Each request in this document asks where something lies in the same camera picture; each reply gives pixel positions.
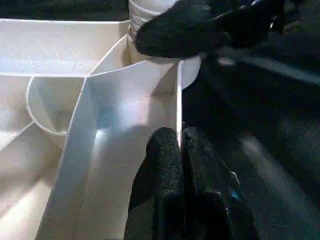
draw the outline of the white plastic tray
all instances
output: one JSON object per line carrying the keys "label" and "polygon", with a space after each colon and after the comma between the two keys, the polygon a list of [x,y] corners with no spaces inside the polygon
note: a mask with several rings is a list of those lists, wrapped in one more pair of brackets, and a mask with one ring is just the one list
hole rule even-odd
{"label": "white plastic tray", "polygon": [[151,133],[180,142],[201,59],[148,59],[129,24],[0,19],[1,240],[121,239]]}

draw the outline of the cylindrical container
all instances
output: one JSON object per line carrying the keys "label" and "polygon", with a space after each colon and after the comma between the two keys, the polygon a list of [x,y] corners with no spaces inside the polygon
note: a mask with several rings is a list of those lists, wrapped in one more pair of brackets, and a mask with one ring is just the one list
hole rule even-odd
{"label": "cylindrical container", "polygon": [[26,91],[31,118],[61,149],[83,82],[82,77],[34,77]]}
{"label": "cylindrical container", "polygon": [[144,23],[171,8],[175,2],[177,0],[129,0],[132,37]]}
{"label": "cylindrical container", "polygon": [[[128,38],[135,39],[138,30],[143,24],[168,10],[176,1],[177,0],[129,0],[131,26],[130,36]],[[128,46],[132,64],[148,58],[137,51],[132,40],[128,41]]]}

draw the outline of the black fabric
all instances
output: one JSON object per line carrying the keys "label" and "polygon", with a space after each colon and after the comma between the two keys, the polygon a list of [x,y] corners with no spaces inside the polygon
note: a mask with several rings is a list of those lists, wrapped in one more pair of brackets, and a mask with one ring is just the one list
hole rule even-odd
{"label": "black fabric", "polygon": [[195,127],[183,131],[183,169],[190,236],[208,240],[260,239],[237,176]]}
{"label": "black fabric", "polygon": [[152,134],[133,181],[124,239],[259,239],[237,176],[202,132],[183,132],[183,163],[172,129]]}
{"label": "black fabric", "polygon": [[284,4],[284,0],[180,0],[145,23],[135,45],[144,55],[164,58],[187,58],[225,45],[249,48],[267,39]]}
{"label": "black fabric", "polygon": [[132,185],[124,239],[181,239],[184,234],[181,155],[173,129],[153,133]]}

